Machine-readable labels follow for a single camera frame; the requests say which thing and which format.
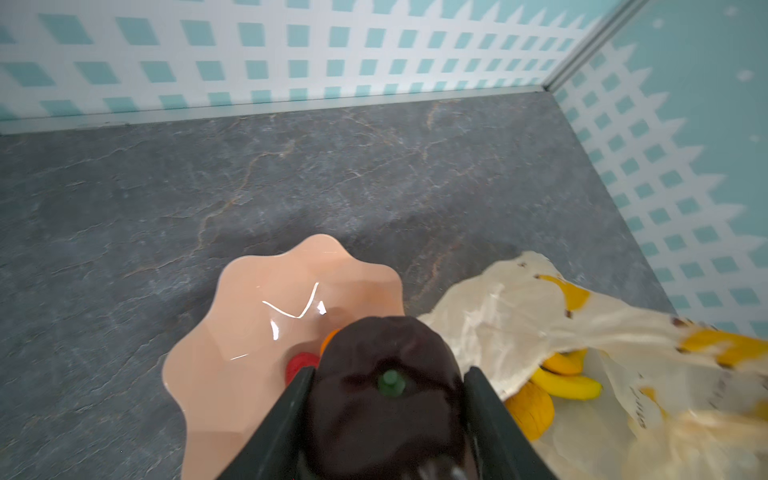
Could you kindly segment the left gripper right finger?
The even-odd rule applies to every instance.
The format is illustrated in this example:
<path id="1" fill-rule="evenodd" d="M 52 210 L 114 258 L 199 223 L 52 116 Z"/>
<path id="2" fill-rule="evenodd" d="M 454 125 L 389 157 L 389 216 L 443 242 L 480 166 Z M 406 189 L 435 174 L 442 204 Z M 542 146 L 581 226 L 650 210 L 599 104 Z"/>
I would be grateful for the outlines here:
<path id="1" fill-rule="evenodd" d="M 556 480 L 482 370 L 464 375 L 464 417 L 478 479 Z"/>

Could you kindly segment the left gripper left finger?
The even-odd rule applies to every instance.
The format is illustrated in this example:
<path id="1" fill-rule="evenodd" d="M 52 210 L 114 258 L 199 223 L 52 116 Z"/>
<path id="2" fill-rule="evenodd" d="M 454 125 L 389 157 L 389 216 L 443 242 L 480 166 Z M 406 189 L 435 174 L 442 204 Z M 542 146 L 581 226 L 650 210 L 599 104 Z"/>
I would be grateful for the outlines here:
<path id="1" fill-rule="evenodd" d="M 305 407 L 314 367 L 303 367 L 218 479 L 301 479 Z"/>

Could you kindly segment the long yellow banana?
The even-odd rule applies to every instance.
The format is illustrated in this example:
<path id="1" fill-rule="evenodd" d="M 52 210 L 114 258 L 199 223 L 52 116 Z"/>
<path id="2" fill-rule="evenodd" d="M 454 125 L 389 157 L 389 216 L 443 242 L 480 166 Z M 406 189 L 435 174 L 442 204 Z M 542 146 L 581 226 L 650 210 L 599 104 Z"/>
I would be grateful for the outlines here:
<path id="1" fill-rule="evenodd" d="M 556 353 L 539 368 L 564 376 L 584 376 L 586 353 L 586 349 Z M 507 411 L 529 441 L 538 440 L 551 427 L 555 418 L 553 397 L 528 380 L 515 395 L 504 402 Z"/>

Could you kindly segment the dark brown avocado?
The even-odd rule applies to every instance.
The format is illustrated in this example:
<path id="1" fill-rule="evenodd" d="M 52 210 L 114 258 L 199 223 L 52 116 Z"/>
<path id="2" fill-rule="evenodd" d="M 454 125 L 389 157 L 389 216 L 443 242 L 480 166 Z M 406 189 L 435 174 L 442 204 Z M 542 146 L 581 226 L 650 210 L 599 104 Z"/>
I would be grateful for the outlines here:
<path id="1" fill-rule="evenodd" d="M 315 371 L 304 455 L 321 479 L 417 479 L 466 468 L 461 373 L 445 341 L 410 316 L 342 328 Z"/>

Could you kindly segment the banana print plastic bag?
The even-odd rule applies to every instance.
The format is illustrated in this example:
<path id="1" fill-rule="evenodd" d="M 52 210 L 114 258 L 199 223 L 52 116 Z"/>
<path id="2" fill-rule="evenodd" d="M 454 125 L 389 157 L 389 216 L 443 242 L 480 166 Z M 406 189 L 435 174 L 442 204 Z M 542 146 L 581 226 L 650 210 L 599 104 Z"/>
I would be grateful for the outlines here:
<path id="1" fill-rule="evenodd" d="M 533 442 L 561 479 L 763 479 L 767 344 L 630 306 L 526 252 L 450 287 L 422 317 L 506 401 L 556 353 L 587 350 L 586 401 L 553 397 Z"/>

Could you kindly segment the small yellow banana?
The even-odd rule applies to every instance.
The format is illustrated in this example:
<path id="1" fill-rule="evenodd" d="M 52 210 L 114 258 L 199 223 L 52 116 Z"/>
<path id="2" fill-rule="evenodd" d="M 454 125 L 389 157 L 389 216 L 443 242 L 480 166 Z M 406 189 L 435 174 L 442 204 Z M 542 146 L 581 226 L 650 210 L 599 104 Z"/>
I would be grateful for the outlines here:
<path id="1" fill-rule="evenodd" d="M 564 376 L 537 369 L 530 381 L 551 396 L 570 400 L 592 400 L 602 392 L 602 385 L 585 376 Z"/>

